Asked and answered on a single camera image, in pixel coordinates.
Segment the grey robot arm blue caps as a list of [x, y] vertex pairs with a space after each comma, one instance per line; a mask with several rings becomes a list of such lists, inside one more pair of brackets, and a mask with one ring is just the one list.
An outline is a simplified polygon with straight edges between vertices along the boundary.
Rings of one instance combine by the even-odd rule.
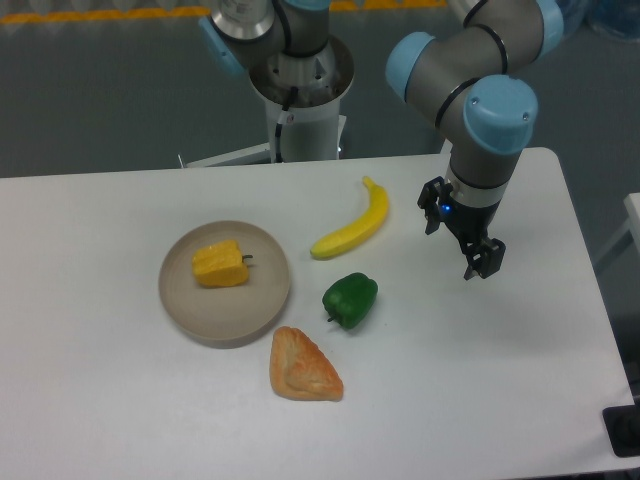
[[[457, 1], [453, 9], [462, 30], [445, 40], [407, 35], [385, 78], [452, 145], [446, 174], [418, 198], [427, 231], [445, 226], [466, 277], [487, 278], [506, 251], [488, 228], [538, 114], [535, 93], [514, 73], [559, 44], [564, 19], [553, 1]], [[217, 1], [199, 25], [220, 67], [247, 74], [262, 98], [273, 162], [337, 157], [354, 61], [329, 32], [327, 2]]]

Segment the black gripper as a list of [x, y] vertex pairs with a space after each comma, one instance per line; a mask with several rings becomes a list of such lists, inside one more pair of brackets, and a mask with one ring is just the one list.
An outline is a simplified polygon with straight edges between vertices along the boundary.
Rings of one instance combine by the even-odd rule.
[[502, 266], [506, 245], [488, 235], [501, 200], [502, 186], [479, 188], [441, 176], [423, 185], [417, 206], [424, 211], [425, 234], [433, 234], [444, 222], [459, 244], [469, 247], [465, 280], [486, 279]]

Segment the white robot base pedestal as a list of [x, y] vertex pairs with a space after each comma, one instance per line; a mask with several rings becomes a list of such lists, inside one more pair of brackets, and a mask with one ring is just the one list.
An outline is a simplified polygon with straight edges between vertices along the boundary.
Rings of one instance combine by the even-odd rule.
[[353, 57], [331, 35], [309, 57], [278, 53], [249, 71], [265, 106], [268, 141], [186, 163], [186, 168], [334, 160], [346, 117], [341, 100], [354, 79]]

